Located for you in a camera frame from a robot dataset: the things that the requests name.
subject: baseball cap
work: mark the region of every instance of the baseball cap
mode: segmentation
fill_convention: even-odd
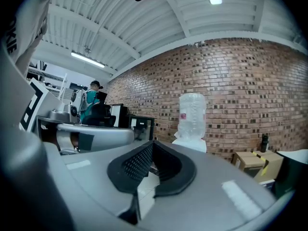
[[[100,83],[97,80],[92,81],[91,84],[98,85],[99,89],[103,89],[103,87],[100,85]]]

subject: white ceiling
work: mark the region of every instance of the white ceiling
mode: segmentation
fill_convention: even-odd
[[[107,82],[175,47],[230,37],[271,40],[307,54],[307,42],[281,0],[222,0],[220,5],[209,0],[51,0],[48,31],[34,58]],[[71,51],[106,67],[75,59]]]

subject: teal shirt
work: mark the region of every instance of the teal shirt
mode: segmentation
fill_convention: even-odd
[[[95,90],[89,90],[87,92],[87,103],[90,103],[89,107],[87,108],[86,111],[81,111],[80,112],[80,120],[82,122],[82,120],[89,115],[89,112],[93,106],[94,103],[99,102],[100,100],[95,98],[96,95],[96,91]]]

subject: ceiling beam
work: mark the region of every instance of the ceiling beam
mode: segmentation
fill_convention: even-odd
[[[33,54],[33,58],[87,75],[93,78],[108,79],[117,71],[108,66],[101,68],[71,56],[71,51],[61,46],[41,41]]]
[[[293,43],[292,41],[265,34],[265,33],[258,33],[258,32],[249,32],[249,31],[219,31],[219,32],[212,32],[212,33],[204,33],[204,34],[199,34],[196,36],[191,36],[189,38],[183,38],[180,40],[177,40],[175,42],[172,42],[170,44],[164,45],[154,51],[151,51],[145,55],[143,55],[141,58],[136,59],[135,61],[129,63],[125,67],[121,68],[115,75],[110,77],[109,81],[113,80],[117,76],[121,75],[122,73],[126,72],[127,70],[133,68],[134,66],[152,58],[155,57],[161,53],[164,53],[166,51],[175,49],[180,46],[184,45],[192,45],[198,42],[203,42],[205,40],[211,40],[211,39],[225,39],[225,38],[246,38],[246,39],[258,39],[258,40],[267,40],[267,41],[272,41],[276,42],[282,45],[286,45],[291,47],[292,49],[298,50],[305,55],[308,55],[308,50],[305,49],[303,46]]]
[[[141,57],[141,55],[130,45],[128,45],[126,42],[124,42],[121,38],[113,34],[112,32],[108,31],[106,28],[98,25],[94,21],[91,21],[87,19],[86,17],[83,17],[80,14],[77,14],[73,11],[67,10],[65,8],[61,8],[59,6],[50,4],[48,13],[57,15],[59,17],[62,17],[64,19],[73,21],[79,25],[84,26],[85,28],[93,31],[98,32],[99,35],[107,39],[108,41],[111,41],[113,44],[120,47],[122,50],[126,51],[129,55],[131,55],[133,58],[138,59]]]
[[[186,21],[184,20],[183,14],[181,12],[181,10],[179,9],[177,3],[175,2],[175,0],[167,0],[167,2],[169,3],[170,7],[172,8],[174,14],[176,15],[182,29],[183,32],[185,34],[185,37],[190,37],[190,32],[189,32],[189,28],[187,26]]]
[[[253,31],[261,32],[262,31],[262,17],[264,13],[264,0],[257,0],[255,22],[253,25]]]

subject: black rubber gasket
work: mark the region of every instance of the black rubber gasket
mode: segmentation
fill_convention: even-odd
[[[120,192],[134,194],[152,162],[158,169],[160,180],[154,197],[179,194],[196,176],[196,166],[189,157],[158,141],[149,141],[115,158],[109,163],[107,174]]]

